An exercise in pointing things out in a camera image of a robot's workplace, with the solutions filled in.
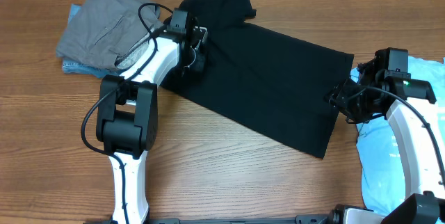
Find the black t-shirt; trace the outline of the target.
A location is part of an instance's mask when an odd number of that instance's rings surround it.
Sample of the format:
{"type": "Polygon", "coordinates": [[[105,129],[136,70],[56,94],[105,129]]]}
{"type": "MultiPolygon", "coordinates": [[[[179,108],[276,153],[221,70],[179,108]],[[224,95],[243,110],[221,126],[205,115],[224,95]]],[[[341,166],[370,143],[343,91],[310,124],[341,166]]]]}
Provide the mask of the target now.
{"type": "Polygon", "coordinates": [[[209,31],[203,73],[162,85],[243,126],[322,158],[339,112],[326,95],[349,77],[353,55],[250,23],[250,0],[183,0],[209,31]]]}

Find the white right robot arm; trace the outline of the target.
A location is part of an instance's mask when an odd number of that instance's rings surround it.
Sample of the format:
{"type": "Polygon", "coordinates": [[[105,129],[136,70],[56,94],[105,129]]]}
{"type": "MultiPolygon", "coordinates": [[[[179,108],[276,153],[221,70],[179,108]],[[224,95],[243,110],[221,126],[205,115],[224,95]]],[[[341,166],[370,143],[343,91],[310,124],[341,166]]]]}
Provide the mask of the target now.
{"type": "Polygon", "coordinates": [[[326,223],[436,223],[444,221],[444,144],[433,111],[437,99],[428,81],[412,79],[408,52],[386,48],[357,67],[325,97],[350,124],[383,117],[391,127],[405,177],[405,200],[389,215],[337,205],[326,223]]]}

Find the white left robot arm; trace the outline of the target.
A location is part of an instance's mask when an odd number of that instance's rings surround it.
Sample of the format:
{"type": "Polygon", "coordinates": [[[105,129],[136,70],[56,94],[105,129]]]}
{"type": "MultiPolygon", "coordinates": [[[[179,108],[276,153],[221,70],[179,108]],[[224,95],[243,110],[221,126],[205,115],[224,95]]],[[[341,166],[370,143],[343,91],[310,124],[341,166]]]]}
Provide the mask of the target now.
{"type": "Polygon", "coordinates": [[[147,223],[145,165],[158,127],[158,87],[167,74],[195,78],[204,71],[207,29],[174,9],[170,21],[151,30],[147,50],[120,76],[102,79],[96,136],[113,167],[115,208],[110,223],[147,223]]]}

